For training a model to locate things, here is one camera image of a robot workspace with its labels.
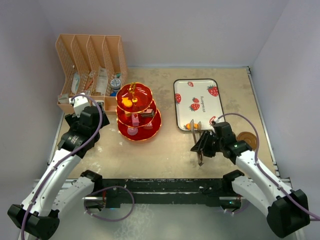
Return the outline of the metal serving tongs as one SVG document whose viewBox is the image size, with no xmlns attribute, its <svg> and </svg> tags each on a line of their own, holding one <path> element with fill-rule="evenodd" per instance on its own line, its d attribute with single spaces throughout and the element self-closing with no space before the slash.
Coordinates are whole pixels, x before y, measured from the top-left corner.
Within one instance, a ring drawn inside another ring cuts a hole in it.
<svg viewBox="0 0 320 240">
<path fill-rule="evenodd" d="M 202 135 L 202 130 L 195 130 L 195 129 L 192 129 L 190 130 L 191 133 L 192 133 L 192 137 L 193 137 L 193 141 L 194 141 L 194 144 L 196 144 L 196 142 L 200 139 L 201 135 Z M 197 154 L 197 163 L 198 163 L 198 156 L 202 156 L 203 158 L 203 155 L 202 154 Z"/>
</svg>

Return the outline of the orange fish pastry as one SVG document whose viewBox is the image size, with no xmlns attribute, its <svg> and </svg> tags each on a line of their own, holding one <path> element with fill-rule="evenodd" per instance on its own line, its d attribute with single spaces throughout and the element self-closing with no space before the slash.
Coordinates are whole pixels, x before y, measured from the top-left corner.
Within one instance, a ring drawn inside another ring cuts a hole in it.
<svg viewBox="0 0 320 240">
<path fill-rule="evenodd" d="M 128 97 L 123 97 L 121 103 L 125 108 L 131 108 L 133 106 L 132 100 L 130 100 Z"/>
<path fill-rule="evenodd" d="M 184 128 L 186 130 L 197 130 L 200 131 L 202 130 L 202 123 L 199 121 L 198 123 L 187 123 Z"/>
</svg>

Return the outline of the white strawberry enamel tray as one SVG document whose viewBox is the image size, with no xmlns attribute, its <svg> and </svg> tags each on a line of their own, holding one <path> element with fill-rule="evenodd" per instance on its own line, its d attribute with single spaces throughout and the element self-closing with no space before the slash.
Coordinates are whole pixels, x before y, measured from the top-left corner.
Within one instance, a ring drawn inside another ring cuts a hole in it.
<svg viewBox="0 0 320 240">
<path fill-rule="evenodd" d="M 190 122 L 211 130 L 212 121 L 224 114 L 218 83 L 212 78 L 177 79 L 173 83 L 176 123 L 190 131 Z"/>
</svg>

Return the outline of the brown round coaster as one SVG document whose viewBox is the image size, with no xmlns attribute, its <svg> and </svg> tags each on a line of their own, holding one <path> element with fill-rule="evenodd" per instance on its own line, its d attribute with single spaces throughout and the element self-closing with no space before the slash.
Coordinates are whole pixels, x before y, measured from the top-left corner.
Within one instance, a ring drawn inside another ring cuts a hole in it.
<svg viewBox="0 0 320 240">
<path fill-rule="evenodd" d="M 253 150 L 257 149 L 257 137 L 248 131 L 240 132 L 237 135 L 238 141 L 245 141 Z"/>
</svg>

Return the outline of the pink striped cake slice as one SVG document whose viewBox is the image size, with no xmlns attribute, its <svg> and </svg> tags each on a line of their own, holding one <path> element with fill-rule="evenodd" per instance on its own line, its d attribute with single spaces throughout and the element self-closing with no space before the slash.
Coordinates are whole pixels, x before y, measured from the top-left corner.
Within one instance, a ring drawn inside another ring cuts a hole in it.
<svg viewBox="0 0 320 240">
<path fill-rule="evenodd" d="M 131 120 L 132 120 L 132 125 L 133 126 L 138 126 L 140 121 L 139 121 L 139 114 L 138 113 L 133 113 L 131 115 Z"/>
</svg>

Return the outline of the red three-tier cake stand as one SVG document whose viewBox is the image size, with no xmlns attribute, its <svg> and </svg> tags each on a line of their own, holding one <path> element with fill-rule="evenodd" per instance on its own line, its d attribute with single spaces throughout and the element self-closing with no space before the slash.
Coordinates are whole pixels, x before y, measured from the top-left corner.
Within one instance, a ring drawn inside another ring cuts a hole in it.
<svg viewBox="0 0 320 240">
<path fill-rule="evenodd" d="M 126 108 L 122 104 L 122 98 L 129 98 L 132 100 L 132 107 Z M 116 99 L 116 116 L 118 131 L 122 136 L 130 141 L 146 141 L 154 137 L 162 126 L 162 119 L 160 110 L 157 108 L 151 89 L 140 83 L 133 82 L 124 85 L 115 97 Z M 141 117 L 140 112 L 146 109 L 153 109 L 155 114 L 153 117 Z M 126 117 L 125 112 L 138 114 L 139 125 L 133 126 L 132 117 Z M 148 123 L 152 123 L 152 129 L 144 129 Z M 128 127 L 138 128 L 136 135 L 129 135 L 127 133 Z"/>
</svg>

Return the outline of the pink heart cake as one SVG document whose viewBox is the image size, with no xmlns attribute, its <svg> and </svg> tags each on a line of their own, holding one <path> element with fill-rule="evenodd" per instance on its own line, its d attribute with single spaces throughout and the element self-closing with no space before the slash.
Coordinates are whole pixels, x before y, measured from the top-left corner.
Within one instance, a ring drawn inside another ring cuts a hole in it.
<svg viewBox="0 0 320 240">
<path fill-rule="evenodd" d="M 143 128 L 146 130 L 151 130 L 153 128 L 153 124 L 149 122 L 148 124 L 144 125 Z"/>
</svg>

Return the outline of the chocolate cake slice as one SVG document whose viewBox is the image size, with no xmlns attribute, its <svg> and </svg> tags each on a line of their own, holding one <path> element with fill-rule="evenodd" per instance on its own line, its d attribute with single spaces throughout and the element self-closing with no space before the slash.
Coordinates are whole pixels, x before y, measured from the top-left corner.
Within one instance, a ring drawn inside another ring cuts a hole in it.
<svg viewBox="0 0 320 240">
<path fill-rule="evenodd" d="M 139 113 L 142 118 L 152 118 L 155 115 L 155 111 L 152 108 L 148 108 Z"/>
</svg>

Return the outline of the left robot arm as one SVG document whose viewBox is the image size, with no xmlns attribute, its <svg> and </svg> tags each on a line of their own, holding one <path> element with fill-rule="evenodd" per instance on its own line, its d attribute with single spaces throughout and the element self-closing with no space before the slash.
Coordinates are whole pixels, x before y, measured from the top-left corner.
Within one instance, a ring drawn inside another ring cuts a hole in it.
<svg viewBox="0 0 320 240">
<path fill-rule="evenodd" d="M 58 229 L 62 215 L 75 197 L 103 191 L 101 175 L 91 171 L 81 175 L 75 186 L 60 190 L 72 170 L 99 140 L 99 130 L 110 122 L 101 104 L 86 106 L 79 116 L 65 117 L 69 130 L 58 143 L 54 157 L 35 188 L 21 204 L 13 204 L 8 216 L 20 228 L 21 240 L 48 240 Z"/>
</svg>

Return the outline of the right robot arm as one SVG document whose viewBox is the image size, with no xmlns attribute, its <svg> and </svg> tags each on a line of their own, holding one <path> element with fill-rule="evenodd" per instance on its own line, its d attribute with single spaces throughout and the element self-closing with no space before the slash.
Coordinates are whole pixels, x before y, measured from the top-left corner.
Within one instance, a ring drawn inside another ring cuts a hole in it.
<svg viewBox="0 0 320 240">
<path fill-rule="evenodd" d="M 274 175 L 255 155 L 244 140 L 238 140 L 227 122 L 213 124 L 213 130 L 201 130 L 191 125 L 194 136 L 192 152 L 198 155 L 198 164 L 203 157 L 213 158 L 222 153 L 238 167 L 223 176 L 222 190 L 228 196 L 238 194 L 247 199 L 266 217 L 270 229 L 279 238 L 284 238 L 310 224 L 306 211 L 308 198 L 302 190 L 293 190 Z"/>
</svg>

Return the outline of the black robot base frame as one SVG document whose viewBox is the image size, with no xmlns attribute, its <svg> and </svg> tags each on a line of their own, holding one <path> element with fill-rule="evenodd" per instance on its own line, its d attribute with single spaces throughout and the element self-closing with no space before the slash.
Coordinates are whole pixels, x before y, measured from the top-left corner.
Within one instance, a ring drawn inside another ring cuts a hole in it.
<svg viewBox="0 0 320 240">
<path fill-rule="evenodd" d="M 104 200 L 107 209 L 122 204 L 205 205 L 239 210 L 246 205 L 243 196 L 231 189 L 230 175 L 223 178 L 121 179 L 103 178 L 86 170 L 80 175 L 94 182 L 97 200 Z"/>
</svg>

